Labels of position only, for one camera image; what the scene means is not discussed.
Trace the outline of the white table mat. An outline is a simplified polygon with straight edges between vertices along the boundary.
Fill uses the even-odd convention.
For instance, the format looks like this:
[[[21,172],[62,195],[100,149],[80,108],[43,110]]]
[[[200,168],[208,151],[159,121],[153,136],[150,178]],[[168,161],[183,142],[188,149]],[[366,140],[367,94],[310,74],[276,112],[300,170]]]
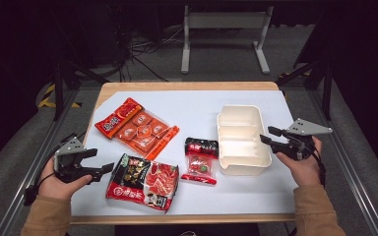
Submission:
[[[186,167],[184,141],[188,137],[215,140],[218,137],[217,116],[225,105],[254,105],[260,109],[266,127],[286,128],[292,123],[284,96],[277,90],[171,90],[119,91],[94,111],[86,138],[86,146],[97,148],[97,156],[86,159],[86,166],[117,162],[131,150],[115,140],[104,137],[95,123],[132,97],[155,115],[180,128],[159,154],[159,162]],[[136,203],[107,199],[105,191],[109,175],[102,177],[75,194],[72,214],[75,223],[117,223],[195,221],[212,222],[228,218],[281,221],[293,219],[292,190],[296,184],[278,160],[257,176],[231,176],[216,173],[215,186],[181,180],[169,211],[156,210]]]

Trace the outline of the white divided plastic container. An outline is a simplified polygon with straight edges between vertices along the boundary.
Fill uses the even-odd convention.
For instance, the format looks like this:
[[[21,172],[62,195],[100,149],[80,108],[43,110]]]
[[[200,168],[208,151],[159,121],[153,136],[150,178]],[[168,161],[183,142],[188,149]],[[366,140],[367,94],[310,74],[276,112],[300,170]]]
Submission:
[[[272,164],[260,109],[226,105],[217,117],[220,171],[226,175],[260,175]]]

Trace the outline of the person's right hand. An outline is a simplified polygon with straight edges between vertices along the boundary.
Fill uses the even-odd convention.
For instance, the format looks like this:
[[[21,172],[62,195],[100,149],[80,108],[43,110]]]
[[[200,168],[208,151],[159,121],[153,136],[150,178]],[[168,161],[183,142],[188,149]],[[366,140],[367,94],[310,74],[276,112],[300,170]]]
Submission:
[[[320,167],[315,157],[293,160],[282,152],[277,152],[276,157],[290,170],[293,180],[299,187],[321,184]]]

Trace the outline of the yellow black floor tape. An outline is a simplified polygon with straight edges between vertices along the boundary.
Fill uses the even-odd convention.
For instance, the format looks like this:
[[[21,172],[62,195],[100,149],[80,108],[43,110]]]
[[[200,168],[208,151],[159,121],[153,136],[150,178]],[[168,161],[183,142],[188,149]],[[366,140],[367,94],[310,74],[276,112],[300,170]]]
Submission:
[[[55,108],[56,107],[56,102],[51,101],[50,98],[52,95],[55,93],[55,84],[51,83],[48,85],[48,87],[45,89],[44,94],[42,96],[42,99],[38,103],[38,107],[50,107],[50,108]]]

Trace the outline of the person's left hand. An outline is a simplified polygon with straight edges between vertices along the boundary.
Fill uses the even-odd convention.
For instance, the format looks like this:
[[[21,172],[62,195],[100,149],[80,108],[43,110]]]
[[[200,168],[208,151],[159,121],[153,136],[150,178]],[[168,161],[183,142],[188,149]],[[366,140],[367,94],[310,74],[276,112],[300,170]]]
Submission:
[[[53,158],[50,158],[41,172],[38,194],[52,199],[70,200],[78,190],[86,186],[92,179],[92,175],[86,175],[71,183],[64,183],[55,176],[54,161]]]

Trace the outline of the large black red packet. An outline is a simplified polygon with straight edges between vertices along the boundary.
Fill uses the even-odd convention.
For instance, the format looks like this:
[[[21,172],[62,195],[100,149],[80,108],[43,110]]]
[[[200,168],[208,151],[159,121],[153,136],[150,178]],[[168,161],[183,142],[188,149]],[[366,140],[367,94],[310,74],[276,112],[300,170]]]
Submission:
[[[178,180],[178,166],[124,153],[112,172],[105,197],[168,211]]]

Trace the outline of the black metal stand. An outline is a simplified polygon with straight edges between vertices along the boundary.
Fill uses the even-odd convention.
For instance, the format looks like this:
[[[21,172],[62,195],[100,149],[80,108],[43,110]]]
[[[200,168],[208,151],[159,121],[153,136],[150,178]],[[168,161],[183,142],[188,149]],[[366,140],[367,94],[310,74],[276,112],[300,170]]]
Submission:
[[[276,81],[276,84],[280,87],[293,79],[298,78],[305,72],[309,72],[309,76],[303,84],[307,90],[315,90],[321,82],[324,82],[322,111],[327,120],[331,120],[330,104],[333,75],[330,64],[332,60],[332,47],[332,41],[329,38],[318,39],[315,35],[311,34],[299,53],[296,63],[298,63],[299,59],[305,55],[306,51],[312,51],[315,58],[289,74],[280,75]]]
[[[53,79],[55,85],[55,115],[54,120],[59,121],[64,113],[65,107],[69,106],[64,97],[64,86],[68,89],[78,90],[81,86],[79,79],[75,75],[76,71],[81,72],[91,80],[101,85],[107,83],[107,79],[99,76],[89,69],[71,61],[66,57],[67,45],[70,43],[51,7],[47,8],[49,14],[49,34],[46,37],[48,49],[53,63]]]

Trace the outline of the orange hotpot seasoning packet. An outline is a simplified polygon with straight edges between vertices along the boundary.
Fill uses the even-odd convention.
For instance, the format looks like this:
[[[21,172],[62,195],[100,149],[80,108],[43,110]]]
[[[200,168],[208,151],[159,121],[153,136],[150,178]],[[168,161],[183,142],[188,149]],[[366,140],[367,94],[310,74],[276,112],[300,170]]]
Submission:
[[[118,140],[148,160],[155,160],[180,131],[131,97],[94,126],[106,138]]]

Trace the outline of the aluminium rail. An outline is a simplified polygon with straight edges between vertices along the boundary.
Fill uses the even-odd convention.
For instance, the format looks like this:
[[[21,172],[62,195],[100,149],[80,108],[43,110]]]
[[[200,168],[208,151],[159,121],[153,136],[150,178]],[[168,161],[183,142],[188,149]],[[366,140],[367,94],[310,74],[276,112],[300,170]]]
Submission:
[[[5,201],[0,209],[0,236],[18,234],[18,226],[24,219],[24,190],[33,183],[45,158],[66,136],[67,132],[61,131],[62,122],[77,94],[77,90],[65,92],[65,108],[56,121],[55,109],[39,108],[4,148],[0,158],[0,199]]]
[[[371,199],[368,196],[366,188],[361,182],[357,171],[353,167],[351,160],[347,154],[346,148],[341,142],[340,135],[337,127],[332,121],[329,121],[322,108],[322,99],[319,97],[316,91],[310,90],[308,97],[312,102],[313,107],[316,109],[318,116],[322,120],[322,124],[326,127],[333,129],[333,133],[330,135],[330,140],[334,145],[337,153],[337,162],[345,174],[346,180],[350,189],[356,199],[356,202],[362,212],[366,223],[373,236],[378,236],[378,212],[374,207]]]

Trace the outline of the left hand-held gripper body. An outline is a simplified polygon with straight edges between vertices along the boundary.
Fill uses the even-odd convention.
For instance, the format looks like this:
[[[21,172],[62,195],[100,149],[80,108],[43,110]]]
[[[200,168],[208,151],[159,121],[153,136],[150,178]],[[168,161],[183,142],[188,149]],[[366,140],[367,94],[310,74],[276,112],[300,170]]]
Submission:
[[[58,179],[64,183],[71,183],[86,176],[81,173],[84,166],[77,159],[77,154],[87,148],[76,138],[72,138],[55,152],[54,171]]]

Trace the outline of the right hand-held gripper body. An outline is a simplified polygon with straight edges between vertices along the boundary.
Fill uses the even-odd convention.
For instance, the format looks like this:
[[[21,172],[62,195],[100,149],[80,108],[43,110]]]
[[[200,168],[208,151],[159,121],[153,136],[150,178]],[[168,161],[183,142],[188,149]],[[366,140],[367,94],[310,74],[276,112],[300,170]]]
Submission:
[[[312,139],[316,135],[331,134],[332,128],[324,127],[298,118],[286,130],[287,143],[276,142],[271,146],[273,153],[282,152],[293,160],[302,160],[311,156],[315,151]]]

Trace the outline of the small red black packet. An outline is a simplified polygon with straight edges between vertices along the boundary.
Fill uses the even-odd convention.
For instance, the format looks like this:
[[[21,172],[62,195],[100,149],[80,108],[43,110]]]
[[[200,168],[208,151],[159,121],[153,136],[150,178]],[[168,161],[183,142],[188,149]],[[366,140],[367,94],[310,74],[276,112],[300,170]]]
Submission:
[[[183,180],[216,185],[214,162],[219,158],[219,142],[196,138],[185,140],[187,171]]]

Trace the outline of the desk with white metal frame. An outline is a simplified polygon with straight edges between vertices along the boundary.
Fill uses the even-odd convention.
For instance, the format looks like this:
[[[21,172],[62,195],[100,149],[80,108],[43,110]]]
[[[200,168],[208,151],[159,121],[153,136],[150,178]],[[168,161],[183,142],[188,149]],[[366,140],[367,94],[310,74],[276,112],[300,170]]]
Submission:
[[[264,41],[270,26],[274,8],[268,7],[260,12],[192,12],[184,8],[183,49],[181,73],[188,74],[190,66],[190,29],[255,29],[260,32],[252,42],[259,66],[264,75],[270,74],[270,67],[263,51]]]

